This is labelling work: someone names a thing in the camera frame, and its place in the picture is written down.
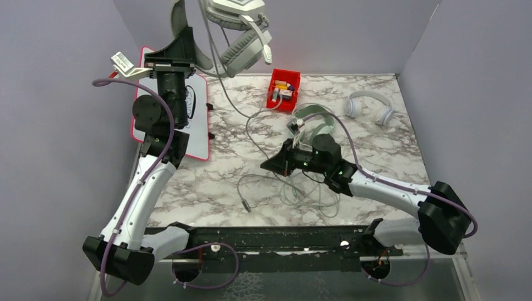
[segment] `marble surface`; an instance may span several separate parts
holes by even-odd
[[[224,79],[233,103],[251,115],[265,106],[269,75],[238,76]],[[317,102],[343,114],[346,96],[355,90],[375,90],[389,96],[396,114],[389,127],[375,124],[383,105],[362,98],[363,114],[356,120],[341,116],[352,135],[360,163],[366,169],[384,176],[417,184],[428,184],[427,174],[410,125],[405,104],[393,75],[380,76],[302,76],[298,103]],[[315,206],[288,206],[281,203],[282,183],[261,177],[248,177],[241,186],[244,198],[252,207],[245,211],[237,194],[236,183],[245,174],[272,174],[259,168],[264,155],[245,134],[247,119],[239,115],[223,94],[219,81],[208,78],[209,102],[215,106],[210,113],[210,130],[216,135],[211,141],[211,157],[202,162],[185,159],[168,182],[151,214],[148,226],[166,226],[179,221],[193,226],[297,226],[368,224],[375,218],[397,219],[406,213],[376,201],[341,197],[339,213],[325,217]],[[285,124],[288,114],[265,112],[250,122],[249,131],[268,155],[276,154],[289,137]],[[342,145],[344,158],[353,160],[340,126],[333,137]],[[310,191],[316,183],[306,177],[295,179],[298,187]],[[335,194],[323,185],[322,203],[334,201]],[[288,198],[294,199],[291,189]],[[316,204],[316,189],[303,200]],[[333,215],[335,207],[324,208]]]

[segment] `whiteboard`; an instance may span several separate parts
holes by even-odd
[[[144,66],[144,55],[151,53],[154,50],[143,47],[141,51],[141,59],[139,66]],[[157,80],[152,78],[143,78],[139,80],[140,84],[147,86],[148,88],[157,91]],[[191,86],[196,93],[196,111],[192,119],[188,120],[188,125],[180,130],[190,135],[188,146],[186,148],[186,155],[188,157],[207,161],[210,156],[209,151],[209,120],[207,110],[207,81],[205,78],[198,74],[194,74],[185,80],[185,84]],[[193,105],[193,93],[188,88],[189,93],[186,98],[187,114],[190,116],[192,113]],[[135,99],[141,95],[147,95],[147,92],[141,89],[137,89]],[[135,118],[131,122],[131,137],[138,142],[144,141],[146,133],[135,129]]]

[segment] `headphones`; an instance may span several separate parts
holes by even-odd
[[[321,113],[321,112],[330,112],[329,109],[322,105],[318,104],[310,104],[303,108],[299,107],[295,108],[295,113],[293,113],[293,116],[297,119],[303,119],[309,115]],[[312,130],[311,136],[308,139],[305,139],[304,133],[301,133],[301,141],[305,144],[312,145],[312,140],[314,140],[315,136],[321,135],[321,134],[330,134],[334,130],[334,119],[330,115],[321,115],[325,118],[325,122],[322,124],[319,124],[316,128]],[[297,133],[294,132],[294,130],[288,126],[288,129],[292,132],[292,134],[296,135]]]
[[[380,93],[377,93],[374,91],[367,91],[367,90],[356,91],[356,92],[351,93],[348,96],[344,110],[347,116],[353,117],[353,118],[359,116],[360,113],[362,112],[361,105],[358,102],[358,100],[355,99],[356,97],[371,97],[371,98],[377,99],[381,103],[384,103],[386,107],[382,110],[382,112],[380,113],[379,120],[377,120],[375,123],[378,125],[388,125],[391,117],[393,116],[393,113],[395,112],[393,110],[393,107],[391,106],[391,101],[388,97]]]
[[[272,52],[268,43],[272,35],[267,31],[268,19],[265,17],[262,0],[199,0],[203,16],[222,28],[244,31],[220,55],[223,66],[216,66],[196,45],[197,69],[207,75],[233,77],[249,69],[262,56],[266,64],[272,63]],[[172,33],[175,38],[187,26],[184,0],[174,0],[170,13]]]

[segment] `purple cable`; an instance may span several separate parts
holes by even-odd
[[[202,248],[206,248],[207,246],[212,246],[212,245],[220,245],[220,246],[224,246],[226,248],[228,248],[231,252],[233,252],[234,256],[235,256],[235,260],[237,261],[237,264],[235,265],[235,272],[233,273],[233,275],[224,283],[222,284],[219,284],[219,285],[214,285],[214,286],[211,286],[211,287],[202,287],[200,285],[194,285],[194,284],[187,284],[185,282],[181,282],[178,280],[178,278],[176,277],[176,273],[175,273],[175,270],[174,268],[172,268],[172,275],[174,277],[174,283],[179,283],[181,285],[183,285],[184,287],[191,287],[191,288],[199,288],[199,289],[202,289],[202,290],[216,290],[218,288],[222,288],[222,287],[225,287],[227,286],[229,283],[233,282],[234,279],[237,277],[238,275],[238,268],[240,266],[240,262],[238,260],[238,253],[237,251],[235,251],[235,249],[233,249],[232,246],[230,245],[227,245],[226,243],[206,243],[204,245],[200,245],[200,246],[195,246],[194,248],[190,248],[190,249],[187,249],[187,250],[183,250],[183,251],[179,251],[179,252],[176,252],[174,254],[185,254],[185,253],[190,253],[192,251],[196,251],[198,249],[202,249]]]
[[[169,117],[168,119],[170,121],[170,128],[169,128],[170,136],[168,137],[168,141],[166,142],[166,145],[164,146],[161,153],[159,154],[159,157],[157,157],[155,162],[153,162],[153,164],[148,168],[148,170],[142,175],[140,181],[145,182],[147,177],[150,175],[153,169],[157,166],[157,164],[159,164],[159,162],[162,160],[162,157],[164,157],[164,155],[170,148],[170,145],[174,138],[175,124],[174,124],[174,117],[172,116],[172,111],[170,111],[170,108],[168,107],[166,102],[164,102],[164,100],[156,92],[154,92],[153,90],[151,90],[150,88],[144,85],[141,85],[140,83],[130,82],[128,80],[123,80],[120,78],[101,78],[99,80],[94,80],[92,82],[92,85],[95,87],[103,87],[103,86],[107,86],[110,83],[125,83],[126,85],[130,85],[133,87],[143,89],[147,93],[151,94],[162,105],[162,107],[166,111],[166,115],[168,115]],[[137,193],[139,192],[141,186],[142,186],[141,184],[137,184],[137,186],[135,186],[135,188],[131,192],[129,199],[125,203],[124,210],[122,211],[122,214],[118,218],[115,230],[120,231],[120,227],[122,226],[122,223],[124,222],[125,215],[127,214],[129,207],[131,207],[131,203],[133,202],[133,199],[135,199],[135,197],[137,196]],[[107,258],[109,257],[109,251],[111,250],[111,246],[113,245],[115,237],[116,237],[115,233],[111,234],[111,237],[109,238],[109,241],[107,242],[107,246],[105,247],[104,256],[102,258],[102,264],[100,266],[100,286],[102,288],[103,295],[106,297],[114,297],[117,293],[120,292],[120,290],[122,290],[122,288],[125,285],[125,281],[123,281],[122,284],[120,284],[120,286],[114,292],[109,292],[107,290],[107,287],[105,286],[105,266],[107,264]]]
[[[387,281],[383,281],[383,280],[379,281],[379,279],[375,279],[372,276],[370,276],[368,274],[368,272],[366,272],[366,270],[362,269],[362,272],[364,272],[364,274],[366,274],[368,276],[368,279],[370,279],[370,280],[372,280],[374,282],[377,282],[379,284],[387,285],[389,287],[409,287],[409,286],[414,285],[414,284],[420,282],[421,280],[425,279],[425,277],[428,275],[428,270],[430,268],[430,250],[428,249],[427,245],[425,245],[425,249],[427,249],[427,264],[425,265],[425,269],[423,270],[423,273],[421,273],[421,275],[419,275],[419,277],[417,277],[416,279],[414,279],[414,280],[412,280],[410,282],[396,283],[396,282],[387,282]]]
[[[358,158],[356,157],[356,150],[354,149],[353,138],[351,138],[351,135],[349,134],[348,129],[346,128],[346,126],[344,125],[342,120],[340,120],[340,118],[338,118],[338,116],[332,114],[331,112],[319,112],[319,113],[315,113],[315,114],[311,114],[311,115],[306,116],[305,118],[303,118],[303,121],[307,121],[307,120],[309,120],[311,118],[314,118],[314,117],[316,117],[318,115],[326,115],[326,114],[334,117],[334,119],[336,119],[336,121],[338,121],[340,126],[344,129],[344,132],[346,133],[346,136],[347,136],[347,138],[349,140],[349,144],[351,145],[351,150],[353,151],[354,163],[356,165],[356,168],[364,176],[366,176],[366,177],[368,177],[368,178],[370,178],[372,180],[375,180],[377,182],[386,184],[386,185],[388,185],[390,187],[401,189],[402,191],[406,191],[406,192],[409,192],[409,193],[419,193],[419,194],[422,194],[424,196],[430,196],[431,198],[435,198],[435,199],[437,199],[439,201],[442,201],[445,204],[448,204],[449,206],[454,207],[455,209],[458,209],[459,211],[462,211],[471,220],[471,223],[473,223],[473,230],[471,230],[470,233],[464,235],[464,238],[469,238],[469,237],[475,235],[475,233],[477,233],[477,230],[479,228],[479,224],[478,224],[477,220],[475,219],[475,217],[467,209],[463,208],[462,206],[460,206],[458,204],[455,204],[452,201],[449,201],[448,199],[443,198],[441,196],[438,196],[438,195],[436,195],[434,193],[428,193],[428,192],[425,192],[425,191],[416,191],[415,189],[412,189],[410,187],[405,187],[405,186],[402,186],[402,185],[399,185],[399,184],[395,184],[395,183],[380,179],[378,177],[374,177],[371,174],[369,174],[367,171],[362,169],[362,166],[360,166],[360,163],[358,162]]]

